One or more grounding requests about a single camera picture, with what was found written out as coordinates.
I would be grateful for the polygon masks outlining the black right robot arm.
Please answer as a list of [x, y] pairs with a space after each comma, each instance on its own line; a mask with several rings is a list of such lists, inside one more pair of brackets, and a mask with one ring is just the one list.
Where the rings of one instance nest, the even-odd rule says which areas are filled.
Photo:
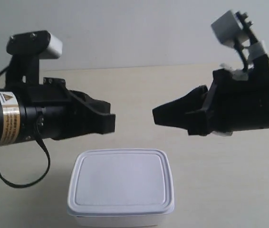
[[253, 60], [247, 72], [223, 65], [213, 71], [212, 78], [210, 87], [200, 85], [154, 108], [154, 123], [198, 136], [269, 129], [268, 56]]

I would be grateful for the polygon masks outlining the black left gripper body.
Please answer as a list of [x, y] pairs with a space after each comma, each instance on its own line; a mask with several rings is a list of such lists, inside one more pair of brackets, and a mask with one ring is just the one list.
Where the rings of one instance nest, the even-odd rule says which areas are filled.
[[13, 55], [5, 75], [5, 91], [17, 100], [17, 140], [64, 140], [82, 135], [82, 104], [76, 91], [60, 78], [39, 82], [39, 57]]

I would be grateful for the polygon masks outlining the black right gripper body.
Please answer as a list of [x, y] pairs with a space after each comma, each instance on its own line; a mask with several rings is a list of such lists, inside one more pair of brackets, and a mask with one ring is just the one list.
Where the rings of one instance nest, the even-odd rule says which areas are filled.
[[212, 133], [269, 129], [269, 58], [243, 72], [222, 65], [212, 73], [206, 111]]

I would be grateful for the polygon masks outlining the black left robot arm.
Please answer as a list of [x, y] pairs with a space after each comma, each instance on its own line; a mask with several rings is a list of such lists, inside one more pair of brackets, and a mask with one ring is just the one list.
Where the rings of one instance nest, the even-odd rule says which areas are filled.
[[13, 55], [0, 88], [0, 146], [54, 141], [115, 131], [107, 101], [67, 88], [62, 78], [39, 77], [39, 58]]

